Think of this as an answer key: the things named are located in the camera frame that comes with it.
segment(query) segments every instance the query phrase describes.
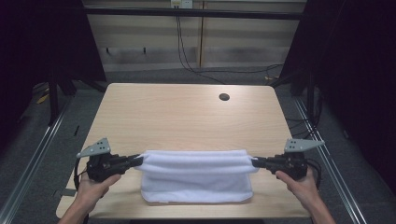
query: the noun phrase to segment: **white cloth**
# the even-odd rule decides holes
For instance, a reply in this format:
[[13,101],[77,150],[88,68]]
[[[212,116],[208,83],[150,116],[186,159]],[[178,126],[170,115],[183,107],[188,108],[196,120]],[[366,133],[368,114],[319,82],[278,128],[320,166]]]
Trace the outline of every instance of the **white cloth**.
[[148,150],[143,164],[142,196],[148,202],[227,203],[253,196],[248,174],[257,172],[245,150]]

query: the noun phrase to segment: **metal bracket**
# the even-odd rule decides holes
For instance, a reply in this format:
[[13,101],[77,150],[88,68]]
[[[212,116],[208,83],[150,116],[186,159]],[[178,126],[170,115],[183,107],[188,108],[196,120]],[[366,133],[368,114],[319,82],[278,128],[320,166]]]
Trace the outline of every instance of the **metal bracket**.
[[286,141],[285,152],[303,152],[324,145],[324,141],[290,138]]
[[105,153],[109,153],[111,151],[110,144],[107,141],[107,138],[102,138],[97,141],[95,144],[86,147],[84,150],[77,154],[77,158],[96,156]]

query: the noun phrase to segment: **wooden table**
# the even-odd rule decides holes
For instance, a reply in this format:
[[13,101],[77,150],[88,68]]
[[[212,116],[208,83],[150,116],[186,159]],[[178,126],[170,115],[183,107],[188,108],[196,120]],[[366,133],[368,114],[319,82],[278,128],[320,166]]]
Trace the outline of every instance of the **wooden table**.
[[[222,93],[230,99],[220,100]],[[271,87],[117,83],[108,87],[83,148],[103,137],[112,153],[122,156],[147,149],[242,148],[251,156],[268,157],[283,153],[290,131]],[[254,196],[242,204],[148,204],[140,193],[141,175],[133,168],[127,171],[90,217],[308,217],[286,185],[267,170],[250,175]],[[74,188],[72,177],[69,189]],[[58,217],[73,200],[62,197]]]

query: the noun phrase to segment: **forearm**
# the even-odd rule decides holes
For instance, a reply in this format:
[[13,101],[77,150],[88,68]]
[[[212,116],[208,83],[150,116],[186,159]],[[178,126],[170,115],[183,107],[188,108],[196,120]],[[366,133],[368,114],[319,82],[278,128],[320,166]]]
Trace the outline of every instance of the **forearm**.
[[87,209],[74,202],[64,213],[64,216],[61,218],[61,220],[59,220],[58,224],[80,224],[87,215]]
[[329,209],[322,200],[312,203],[307,210],[315,224],[335,224]]

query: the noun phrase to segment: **black metal bar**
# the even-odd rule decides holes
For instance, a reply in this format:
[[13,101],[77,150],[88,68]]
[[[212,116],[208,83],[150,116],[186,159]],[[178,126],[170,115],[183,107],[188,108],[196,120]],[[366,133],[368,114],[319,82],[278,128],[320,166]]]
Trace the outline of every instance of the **black metal bar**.
[[50,12],[80,12],[83,10],[91,15],[125,15],[125,16],[171,16],[171,17],[208,17],[208,18],[240,18],[298,21],[304,17],[303,13],[265,12],[265,11],[233,11],[212,9],[186,8],[146,8],[146,7],[42,7],[39,10]]

